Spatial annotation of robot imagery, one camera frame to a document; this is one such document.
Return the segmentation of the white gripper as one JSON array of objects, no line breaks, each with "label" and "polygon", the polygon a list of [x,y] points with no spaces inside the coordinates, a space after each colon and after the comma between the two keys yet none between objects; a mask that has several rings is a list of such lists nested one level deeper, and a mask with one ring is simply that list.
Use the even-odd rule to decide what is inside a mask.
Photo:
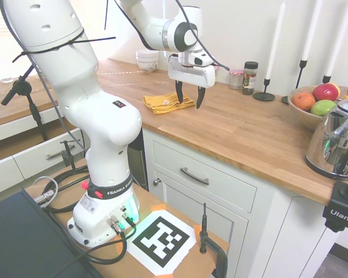
[{"label": "white gripper", "polygon": [[206,88],[215,84],[215,68],[212,65],[206,67],[185,67],[177,57],[170,56],[168,64],[168,76],[175,80],[175,89],[177,99],[183,102],[183,83],[189,83],[198,86],[198,97],[196,108],[199,109],[205,97]]}]

